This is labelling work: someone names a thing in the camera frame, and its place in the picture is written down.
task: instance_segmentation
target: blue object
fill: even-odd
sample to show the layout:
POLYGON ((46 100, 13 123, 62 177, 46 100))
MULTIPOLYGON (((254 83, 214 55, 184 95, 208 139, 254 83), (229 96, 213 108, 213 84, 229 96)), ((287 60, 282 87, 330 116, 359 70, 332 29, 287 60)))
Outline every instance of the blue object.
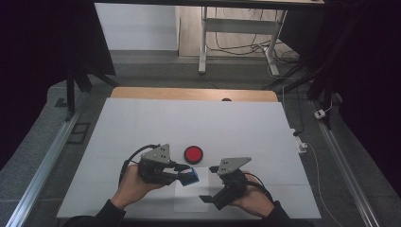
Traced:
POLYGON ((180 182, 183 186, 188 186, 192 183, 197 183, 200 181, 200 178, 198 177, 198 173, 197 173, 197 171, 195 171, 195 169, 193 167, 179 172, 179 175, 180 174, 189 174, 190 175, 189 178, 180 179, 180 182))

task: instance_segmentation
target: white table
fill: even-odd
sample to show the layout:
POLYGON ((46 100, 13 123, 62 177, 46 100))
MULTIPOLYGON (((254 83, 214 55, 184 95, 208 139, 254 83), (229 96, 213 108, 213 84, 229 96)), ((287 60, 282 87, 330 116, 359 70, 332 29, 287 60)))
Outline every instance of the white table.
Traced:
MULTIPOLYGON (((257 175, 291 218, 320 218, 280 103, 132 98, 106 101, 58 218, 95 215, 117 189, 124 160, 142 146, 158 143, 168 143, 171 160, 178 163, 185 163, 187 147, 203 149, 203 160, 194 167, 205 173, 199 185, 206 186, 194 189, 196 193, 213 195, 223 186, 202 167, 218 166, 221 158, 250 156, 253 160, 242 169, 257 175)), ((218 211, 198 195, 175 195, 179 189, 172 184, 150 192, 126 209, 126 218, 254 218, 236 207, 218 211), (185 200, 191 202, 185 206, 185 200)))

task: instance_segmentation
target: aluminum rail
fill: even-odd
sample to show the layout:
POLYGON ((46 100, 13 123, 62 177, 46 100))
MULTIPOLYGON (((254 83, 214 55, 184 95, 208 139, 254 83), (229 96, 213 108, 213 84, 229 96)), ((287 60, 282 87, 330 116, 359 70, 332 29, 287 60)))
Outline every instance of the aluminum rail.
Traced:
MULTIPOLYGON (((313 102, 310 101, 309 104, 311 105, 313 112, 318 111, 318 108, 316 108, 313 102)), ((347 159, 342 153, 339 143, 337 143, 336 137, 334 136, 333 132, 324 125, 322 121, 319 121, 319 127, 321 128, 327 145, 330 147, 331 153, 337 163, 337 166, 339 167, 342 178, 345 180, 345 184, 347 185, 349 192, 351 193, 357 204, 357 209, 359 210, 363 221, 365 222, 367 227, 379 227, 380 224, 375 215, 375 212, 372 209, 372 206, 369 203, 368 199, 366 198, 365 193, 357 182, 357 178, 352 168, 348 164, 347 159)))
POLYGON ((61 150, 70 135, 71 130, 74 128, 83 108, 83 103, 85 102, 88 95, 82 94, 77 103, 77 108, 75 114, 72 116, 70 121, 64 122, 53 140, 48 152, 44 156, 41 165, 33 176, 29 186, 21 198, 17 207, 14 210, 7 227, 17 227, 23 226, 35 201, 39 197, 39 194, 46 183, 54 164, 56 164, 57 159, 60 156, 61 150))

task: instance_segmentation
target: white wall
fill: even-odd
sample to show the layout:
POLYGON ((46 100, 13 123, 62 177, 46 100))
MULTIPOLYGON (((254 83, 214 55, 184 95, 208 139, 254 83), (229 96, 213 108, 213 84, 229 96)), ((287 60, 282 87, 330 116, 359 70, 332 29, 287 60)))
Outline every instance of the white wall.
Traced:
POLYGON ((174 6, 96 3, 110 50, 178 50, 174 6))

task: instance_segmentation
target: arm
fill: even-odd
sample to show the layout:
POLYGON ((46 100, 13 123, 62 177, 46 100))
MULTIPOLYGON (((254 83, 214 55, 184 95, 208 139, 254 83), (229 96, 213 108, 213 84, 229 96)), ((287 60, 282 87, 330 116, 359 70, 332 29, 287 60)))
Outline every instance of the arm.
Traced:
MULTIPOLYGON (((258 183, 251 175, 245 175, 249 181, 258 183)), ((241 208, 247 213, 261 217, 262 225, 265 227, 292 227, 291 219, 283 210, 279 201, 270 201, 259 188, 247 186, 244 196, 232 205, 241 208)))
POLYGON ((124 209, 128 205, 140 201, 149 191, 161 187, 162 185, 144 183, 138 175, 138 166, 129 166, 114 196, 96 216, 73 217, 63 227, 117 227, 121 224, 125 215, 124 209))

